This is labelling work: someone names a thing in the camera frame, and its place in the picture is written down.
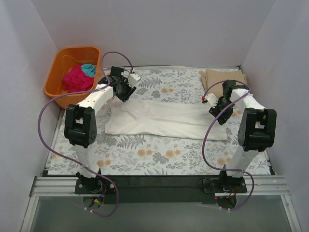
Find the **white t shirt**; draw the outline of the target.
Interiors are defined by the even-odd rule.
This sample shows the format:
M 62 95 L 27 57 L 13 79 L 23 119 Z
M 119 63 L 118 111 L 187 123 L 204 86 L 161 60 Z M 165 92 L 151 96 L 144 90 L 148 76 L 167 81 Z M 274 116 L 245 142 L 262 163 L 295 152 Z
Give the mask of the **white t shirt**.
M 163 137 L 212 141 L 227 140 L 226 127 L 218 122 L 208 105 L 130 99 L 110 103 L 111 118 L 105 125 L 110 135 L 150 134 Z

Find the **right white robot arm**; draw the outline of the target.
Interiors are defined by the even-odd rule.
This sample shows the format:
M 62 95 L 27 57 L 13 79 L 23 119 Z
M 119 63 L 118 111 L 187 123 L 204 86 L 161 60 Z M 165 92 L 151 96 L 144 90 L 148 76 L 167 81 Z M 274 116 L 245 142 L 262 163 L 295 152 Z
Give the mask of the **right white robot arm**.
M 223 95 L 212 104 L 209 113 L 223 125 L 233 114 L 233 107 L 242 111 L 237 134 L 238 147 L 230 162 L 212 181 L 213 189 L 222 192 L 245 189 L 243 179 L 252 160 L 258 153 L 272 147 L 275 140 L 277 113 L 266 109 L 250 94 L 249 87 L 236 80 L 220 81 Z

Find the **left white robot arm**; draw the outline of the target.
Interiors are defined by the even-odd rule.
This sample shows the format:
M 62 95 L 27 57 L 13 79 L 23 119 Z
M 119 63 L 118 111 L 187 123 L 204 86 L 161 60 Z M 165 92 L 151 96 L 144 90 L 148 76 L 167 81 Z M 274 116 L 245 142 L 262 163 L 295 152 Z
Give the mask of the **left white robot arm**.
M 97 176 L 100 168 L 92 154 L 97 137 L 96 114 L 113 97 L 126 102 L 136 90 L 140 76 L 133 70 L 125 76 L 126 72 L 123 68 L 113 66 L 110 74 L 98 82 L 94 92 L 66 108 L 64 136 L 73 145 L 82 164 L 82 169 L 76 173 L 79 186 L 91 193 L 98 193 L 103 187 L 103 179 Z

